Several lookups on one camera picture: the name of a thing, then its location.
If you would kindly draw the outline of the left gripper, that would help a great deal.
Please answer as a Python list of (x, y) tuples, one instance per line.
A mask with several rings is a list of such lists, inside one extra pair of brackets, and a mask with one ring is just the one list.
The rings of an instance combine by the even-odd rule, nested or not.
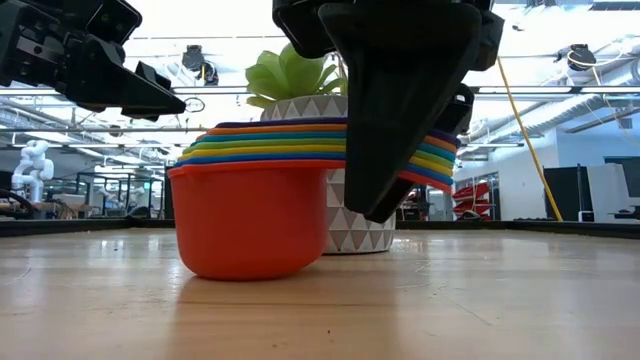
[(115, 107), (136, 120), (185, 111), (153, 67), (140, 62), (131, 71), (116, 45), (84, 37), (87, 22), (87, 0), (3, 1), (1, 85), (46, 85), (91, 111)]

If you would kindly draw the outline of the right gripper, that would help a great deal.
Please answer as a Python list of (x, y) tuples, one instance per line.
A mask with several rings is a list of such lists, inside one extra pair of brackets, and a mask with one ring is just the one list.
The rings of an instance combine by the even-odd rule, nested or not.
[(491, 1), (281, 0), (273, 22), (298, 53), (348, 68), (346, 207), (371, 216), (469, 70), (494, 65), (505, 20)]

